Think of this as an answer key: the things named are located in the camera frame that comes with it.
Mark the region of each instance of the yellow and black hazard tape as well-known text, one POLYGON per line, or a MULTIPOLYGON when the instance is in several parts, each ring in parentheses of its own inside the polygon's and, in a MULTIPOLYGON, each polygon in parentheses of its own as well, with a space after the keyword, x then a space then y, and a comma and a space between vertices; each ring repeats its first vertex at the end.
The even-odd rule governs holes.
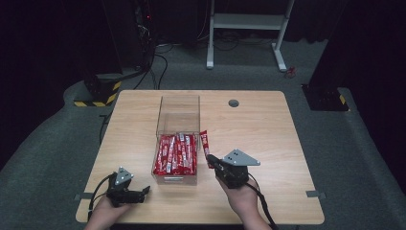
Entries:
POLYGON ((110 106, 113 104, 114 100, 117 97, 117 93, 119 91, 120 85, 122 84, 121 81, 115 83, 113 85, 113 88, 110 92, 110 96, 108 96, 107 100, 105 102, 101 101, 74 101, 75 106, 77 107, 88 107, 88 106, 96 106, 96 107, 104 107, 104 106, 110 106))

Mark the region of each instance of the box of red packets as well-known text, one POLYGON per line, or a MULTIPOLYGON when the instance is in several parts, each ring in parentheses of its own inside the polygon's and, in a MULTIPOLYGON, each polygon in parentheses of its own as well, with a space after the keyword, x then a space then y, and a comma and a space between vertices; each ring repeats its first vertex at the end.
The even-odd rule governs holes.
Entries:
POLYGON ((158 184, 197 184, 198 96, 164 96, 157 126, 152 176, 158 184))

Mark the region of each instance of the wooden table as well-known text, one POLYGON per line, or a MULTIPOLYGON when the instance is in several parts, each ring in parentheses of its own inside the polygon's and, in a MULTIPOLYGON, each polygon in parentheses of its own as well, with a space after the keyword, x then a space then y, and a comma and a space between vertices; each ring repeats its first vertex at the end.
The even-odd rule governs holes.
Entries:
MULTIPOLYGON (((119 222, 240 223, 226 195, 198 153, 197 186, 158 185, 151 175, 162 96, 199 95, 200 129, 208 130, 211 154, 223 157, 240 149, 260 161, 248 171, 259 182, 269 211, 278 224, 320 224, 324 214, 314 191, 304 153, 282 92, 209 90, 125 90, 120 93, 85 192, 123 166, 134 174, 130 190, 150 185, 144 203, 135 204, 119 222), (238 107, 230 107, 238 100, 238 107)), ((77 220, 87 221, 88 199, 82 199, 77 220)))

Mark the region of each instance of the hand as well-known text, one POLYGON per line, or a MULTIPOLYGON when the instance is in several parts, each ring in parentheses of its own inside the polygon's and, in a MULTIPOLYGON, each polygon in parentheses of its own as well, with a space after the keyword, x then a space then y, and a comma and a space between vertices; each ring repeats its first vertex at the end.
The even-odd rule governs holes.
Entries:
POLYGON ((103 195, 98 205, 93 210, 92 217, 86 224, 85 230, 104 230, 113 225, 117 219, 131 208, 130 204, 124 204, 115 208, 111 200, 103 195))
MULTIPOLYGON (((258 196, 253 189, 248 186, 242 186, 238 189, 229 189, 220 179, 217 177, 216 179, 226 193, 231 208, 239 216, 246 230, 271 229, 268 223, 266 223, 259 214, 258 196)), ((247 183, 254 186, 254 188, 258 187, 257 183, 252 179, 249 179, 247 183)))

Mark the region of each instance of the white metal stand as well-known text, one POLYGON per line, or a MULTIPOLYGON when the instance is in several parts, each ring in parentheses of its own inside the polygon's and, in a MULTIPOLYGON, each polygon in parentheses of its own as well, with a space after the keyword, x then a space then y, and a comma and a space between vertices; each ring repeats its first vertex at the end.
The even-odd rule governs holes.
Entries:
POLYGON ((272 43, 272 50, 280 71, 285 72, 286 65, 284 64, 281 54, 281 44, 294 2, 295 0, 289 0, 287 10, 284 15, 261 15, 214 13, 214 0, 212 0, 209 46, 207 51, 207 68, 214 68, 214 28, 250 29, 280 31, 277 43, 272 43))

